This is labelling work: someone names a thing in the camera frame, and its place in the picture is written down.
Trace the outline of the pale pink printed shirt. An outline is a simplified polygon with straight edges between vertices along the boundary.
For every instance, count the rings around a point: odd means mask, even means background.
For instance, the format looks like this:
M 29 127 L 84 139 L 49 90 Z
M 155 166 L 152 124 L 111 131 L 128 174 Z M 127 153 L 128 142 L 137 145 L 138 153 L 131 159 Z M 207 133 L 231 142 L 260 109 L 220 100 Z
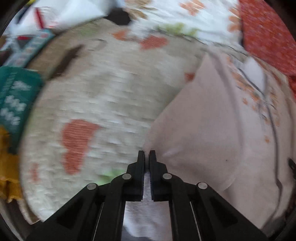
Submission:
M 152 119 L 129 149 L 156 151 L 183 181 L 205 182 L 271 235 L 283 222 L 294 180 L 295 101 L 287 79 L 251 56 L 204 50 L 193 79 L 174 92 L 144 89 Z

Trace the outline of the yellow plastic bag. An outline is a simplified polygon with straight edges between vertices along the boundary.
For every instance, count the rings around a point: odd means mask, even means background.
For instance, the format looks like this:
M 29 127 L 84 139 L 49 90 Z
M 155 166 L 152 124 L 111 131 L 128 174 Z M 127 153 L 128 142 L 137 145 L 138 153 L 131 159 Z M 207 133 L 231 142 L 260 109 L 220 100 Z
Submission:
M 13 200 L 22 200 L 23 198 L 19 174 L 19 157 L 10 153 L 9 147 L 10 135 L 1 126 L 1 199 L 6 203 L 11 203 Z

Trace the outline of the quilted heart pattern bedspread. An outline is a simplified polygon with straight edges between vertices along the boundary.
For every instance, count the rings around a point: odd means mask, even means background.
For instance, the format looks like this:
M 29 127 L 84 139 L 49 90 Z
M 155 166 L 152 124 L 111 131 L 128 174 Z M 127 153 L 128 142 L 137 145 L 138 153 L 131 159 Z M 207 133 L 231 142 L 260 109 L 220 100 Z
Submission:
M 135 130 L 152 119 L 144 89 L 174 92 L 193 79 L 203 52 L 228 45 L 154 33 L 143 42 L 120 40 L 122 27 L 98 20 L 53 40 L 32 66 L 48 74 L 66 50 L 84 45 L 60 77 L 48 79 L 22 138 L 21 185 L 29 209 L 45 221 L 90 182 L 124 173 L 137 152 Z

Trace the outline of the teal packaging box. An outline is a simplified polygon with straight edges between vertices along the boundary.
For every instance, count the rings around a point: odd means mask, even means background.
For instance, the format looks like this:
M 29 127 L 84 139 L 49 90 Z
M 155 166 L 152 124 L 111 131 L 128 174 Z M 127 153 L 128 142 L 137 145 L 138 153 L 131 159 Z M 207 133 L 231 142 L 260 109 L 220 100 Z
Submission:
M 1 67 L 1 126 L 10 135 L 11 153 L 18 151 L 25 123 L 43 84 L 37 72 Z

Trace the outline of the light blue paint set box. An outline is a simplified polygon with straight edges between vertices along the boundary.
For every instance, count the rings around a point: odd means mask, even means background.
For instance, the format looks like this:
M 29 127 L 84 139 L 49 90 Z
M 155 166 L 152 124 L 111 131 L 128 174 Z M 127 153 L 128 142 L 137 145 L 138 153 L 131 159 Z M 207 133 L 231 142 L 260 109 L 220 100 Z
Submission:
M 29 62 L 55 37 L 49 29 L 37 32 L 23 48 L 18 48 L 4 62 L 3 66 L 25 68 Z

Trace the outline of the white floral pillow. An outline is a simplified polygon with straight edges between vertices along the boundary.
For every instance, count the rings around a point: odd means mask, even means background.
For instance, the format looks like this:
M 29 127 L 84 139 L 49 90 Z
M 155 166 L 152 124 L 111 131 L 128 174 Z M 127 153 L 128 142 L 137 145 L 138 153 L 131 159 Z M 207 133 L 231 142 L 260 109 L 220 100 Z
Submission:
M 125 1 L 123 7 L 132 20 L 129 35 L 138 39 L 163 32 L 206 44 L 242 43 L 239 1 Z

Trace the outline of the red floral pillow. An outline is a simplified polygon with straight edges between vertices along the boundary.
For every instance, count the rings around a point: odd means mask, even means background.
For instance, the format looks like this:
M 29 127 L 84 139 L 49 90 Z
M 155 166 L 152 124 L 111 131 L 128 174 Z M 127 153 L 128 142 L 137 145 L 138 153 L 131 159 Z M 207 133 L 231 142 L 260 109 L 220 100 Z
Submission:
M 295 40 L 265 1 L 240 1 L 245 49 L 288 77 L 295 94 Z

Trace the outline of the white paper shopping bag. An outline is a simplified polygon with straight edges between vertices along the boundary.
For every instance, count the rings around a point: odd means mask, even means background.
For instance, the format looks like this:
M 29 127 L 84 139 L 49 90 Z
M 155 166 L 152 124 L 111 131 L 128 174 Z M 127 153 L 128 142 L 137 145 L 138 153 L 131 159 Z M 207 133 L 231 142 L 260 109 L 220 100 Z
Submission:
M 42 29 L 62 32 L 82 23 L 108 16 L 118 1 L 34 1 L 4 30 L 5 36 L 33 36 Z

